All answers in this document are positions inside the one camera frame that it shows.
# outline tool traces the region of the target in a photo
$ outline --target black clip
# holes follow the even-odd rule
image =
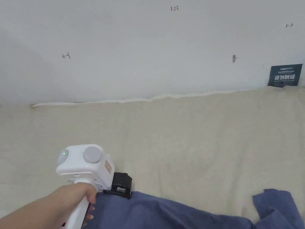
[[[114,173],[111,190],[103,190],[103,193],[115,194],[130,199],[131,181],[132,178],[127,173]]]

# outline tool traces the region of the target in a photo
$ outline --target orange label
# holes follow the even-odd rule
[[[108,161],[105,163],[105,168],[108,170],[109,173],[111,173],[111,166],[109,165]]]

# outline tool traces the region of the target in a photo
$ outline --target fingers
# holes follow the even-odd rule
[[[82,225],[81,227],[83,228],[83,227],[87,226],[87,222],[86,222],[86,221],[87,221],[87,220],[91,220],[91,219],[93,219],[93,215],[87,214],[87,215],[85,216],[85,220],[84,220],[83,225]]]
[[[86,196],[88,197],[88,201],[90,203],[95,204],[96,189],[93,185],[88,185]]]
[[[87,214],[85,216],[85,220],[91,220],[91,219],[93,219],[93,215]]]

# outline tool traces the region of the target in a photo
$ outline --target red arrow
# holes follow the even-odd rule
[[[71,57],[70,57],[69,53],[68,53],[68,55],[65,55],[65,56],[69,56],[69,58],[71,59]],[[64,56],[64,54],[63,54],[63,58],[65,58],[65,56]]]

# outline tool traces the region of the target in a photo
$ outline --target white wall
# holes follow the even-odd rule
[[[304,63],[304,9],[304,0],[2,0],[0,103],[263,87],[271,66]]]

